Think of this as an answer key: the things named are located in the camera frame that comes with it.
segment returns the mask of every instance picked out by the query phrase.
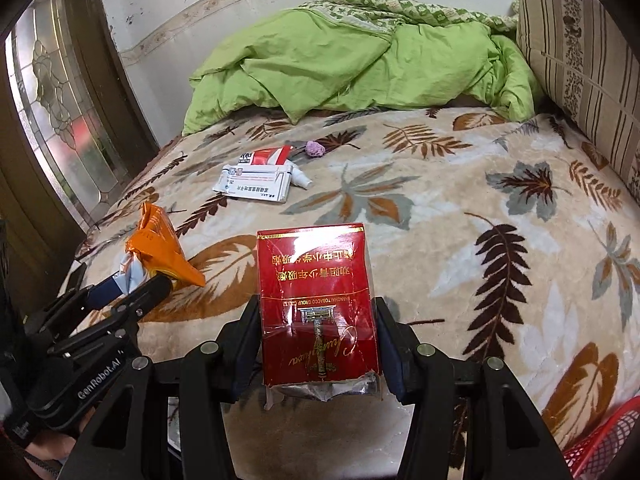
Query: green comforter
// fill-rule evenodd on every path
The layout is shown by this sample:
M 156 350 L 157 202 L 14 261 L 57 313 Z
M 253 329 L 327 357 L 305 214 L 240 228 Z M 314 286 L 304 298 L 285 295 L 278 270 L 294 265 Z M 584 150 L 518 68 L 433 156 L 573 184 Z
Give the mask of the green comforter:
M 406 109 L 468 94 L 511 121 L 542 96 L 516 44 L 515 18 L 411 0 L 316 0 L 220 43 L 190 78 L 183 135 L 234 110 Z

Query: red mesh basket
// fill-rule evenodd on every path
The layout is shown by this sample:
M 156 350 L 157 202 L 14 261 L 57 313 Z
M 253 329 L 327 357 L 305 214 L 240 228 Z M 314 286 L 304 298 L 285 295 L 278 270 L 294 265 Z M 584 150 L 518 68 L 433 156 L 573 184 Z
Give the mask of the red mesh basket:
M 638 418 L 640 396 L 628 400 L 604 424 L 567 449 L 563 455 L 574 478 L 581 474 L 597 478 L 625 443 Z

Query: striped cushion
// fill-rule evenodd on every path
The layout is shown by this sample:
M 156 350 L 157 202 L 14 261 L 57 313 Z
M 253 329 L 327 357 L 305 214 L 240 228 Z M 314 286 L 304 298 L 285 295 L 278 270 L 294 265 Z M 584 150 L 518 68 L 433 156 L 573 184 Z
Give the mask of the striped cushion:
M 522 0 L 517 41 L 640 203 L 640 66 L 609 13 L 598 0 Z

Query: red box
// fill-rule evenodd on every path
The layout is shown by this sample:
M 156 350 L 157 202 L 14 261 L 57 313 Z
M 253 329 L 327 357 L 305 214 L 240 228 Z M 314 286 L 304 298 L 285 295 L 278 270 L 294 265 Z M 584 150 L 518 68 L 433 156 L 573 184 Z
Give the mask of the red box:
M 362 224 L 258 232 L 264 383 L 379 373 Z

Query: orange plastic bag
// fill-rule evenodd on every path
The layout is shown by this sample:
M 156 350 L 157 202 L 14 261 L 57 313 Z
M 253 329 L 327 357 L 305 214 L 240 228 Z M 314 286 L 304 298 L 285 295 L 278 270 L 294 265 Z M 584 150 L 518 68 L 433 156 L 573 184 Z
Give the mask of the orange plastic bag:
M 184 257 L 174 226 L 164 209 L 151 202 L 143 203 L 142 218 L 127 241 L 125 250 L 135 253 L 152 274 L 163 272 L 191 285 L 205 284 L 204 274 Z

